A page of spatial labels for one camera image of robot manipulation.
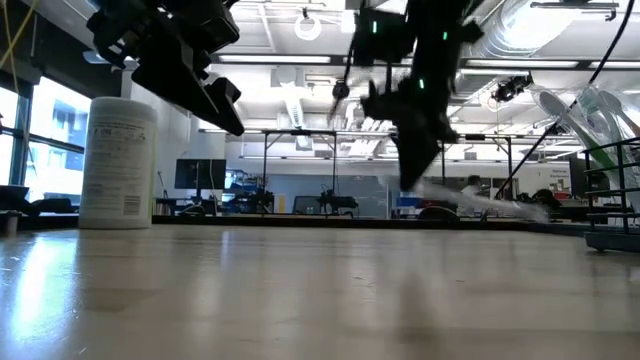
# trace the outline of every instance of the robotic arm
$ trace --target robotic arm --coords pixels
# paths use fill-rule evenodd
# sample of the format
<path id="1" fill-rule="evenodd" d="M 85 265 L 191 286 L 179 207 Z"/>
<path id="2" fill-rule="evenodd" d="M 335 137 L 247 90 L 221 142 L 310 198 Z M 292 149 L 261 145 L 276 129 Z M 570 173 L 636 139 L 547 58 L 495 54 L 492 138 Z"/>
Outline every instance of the robotic arm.
<path id="1" fill-rule="evenodd" d="M 87 21 L 100 56 L 125 68 L 133 81 L 234 135 L 244 127 L 233 103 L 240 91 L 226 78 L 205 85 L 210 54 L 240 35 L 229 12 L 238 0 L 88 0 Z"/>
<path id="2" fill-rule="evenodd" d="M 366 8 L 363 3 L 356 18 L 349 60 L 356 66 L 372 66 L 376 60 L 388 64 L 385 91 L 380 93 L 370 82 L 369 96 L 361 104 L 365 116 L 391 120 L 398 129 L 392 140 L 398 147 L 403 190 L 412 188 L 435 159 L 441 150 L 438 143 L 457 141 L 447 107 L 455 91 L 462 45 L 483 35 L 474 21 L 465 23 L 482 1 L 409 0 L 405 14 Z M 392 91 L 391 64 L 400 63 L 412 51 L 411 74 Z M 350 62 L 345 80 L 334 88 L 336 104 L 349 95 Z"/>

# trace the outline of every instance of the computer screen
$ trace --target computer screen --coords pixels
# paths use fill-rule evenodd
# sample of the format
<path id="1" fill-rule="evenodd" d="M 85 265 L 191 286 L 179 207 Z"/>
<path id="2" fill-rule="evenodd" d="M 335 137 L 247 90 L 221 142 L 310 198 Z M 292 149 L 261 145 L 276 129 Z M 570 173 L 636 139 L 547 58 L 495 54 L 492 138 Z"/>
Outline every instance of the computer screen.
<path id="1" fill-rule="evenodd" d="M 592 161 L 590 169 L 597 169 L 598 166 Z M 571 195 L 584 198 L 587 192 L 587 162 L 577 156 L 569 158 L 569 173 L 571 176 Z M 591 187 L 595 190 L 609 190 L 609 179 L 604 173 L 596 172 L 591 175 Z"/>
<path id="2" fill-rule="evenodd" d="M 178 159 L 176 189 L 224 190 L 227 160 Z"/>

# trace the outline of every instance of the disinfecting wipes container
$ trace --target disinfecting wipes container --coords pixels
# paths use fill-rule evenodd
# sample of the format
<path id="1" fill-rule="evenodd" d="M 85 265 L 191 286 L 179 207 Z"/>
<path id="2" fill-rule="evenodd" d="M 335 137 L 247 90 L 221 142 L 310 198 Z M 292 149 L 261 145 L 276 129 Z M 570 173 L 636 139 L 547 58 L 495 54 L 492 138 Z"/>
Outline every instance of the disinfecting wipes container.
<path id="1" fill-rule="evenodd" d="M 149 105 L 109 97 L 91 102 L 80 228 L 151 226 L 157 124 Z"/>

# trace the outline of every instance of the wooden floor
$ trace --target wooden floor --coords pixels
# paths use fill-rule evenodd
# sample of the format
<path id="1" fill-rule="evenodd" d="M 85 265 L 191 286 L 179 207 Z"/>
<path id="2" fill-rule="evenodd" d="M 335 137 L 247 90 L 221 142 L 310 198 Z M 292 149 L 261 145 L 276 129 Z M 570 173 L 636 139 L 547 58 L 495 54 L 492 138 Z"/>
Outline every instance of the wooden floor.
<path id="1" fill-rule="evenodd" d="M 0 240 L 0 359 L 640 358 L 640 257 L 507 232 Z"/>

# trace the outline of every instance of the white container lid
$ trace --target white container lid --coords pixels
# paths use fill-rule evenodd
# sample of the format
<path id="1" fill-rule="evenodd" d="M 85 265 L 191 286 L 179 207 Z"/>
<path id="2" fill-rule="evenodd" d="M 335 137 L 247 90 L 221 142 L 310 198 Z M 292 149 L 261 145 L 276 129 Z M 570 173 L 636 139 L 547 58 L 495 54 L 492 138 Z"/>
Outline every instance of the white container lid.
<path id="1" fill-rule="evenodd" d="M 150 105 L 117 97 L 100 97 L 91 102 L 91 116 L 113 116 L 133 119 L 156 119 L 158 113 Z"/>

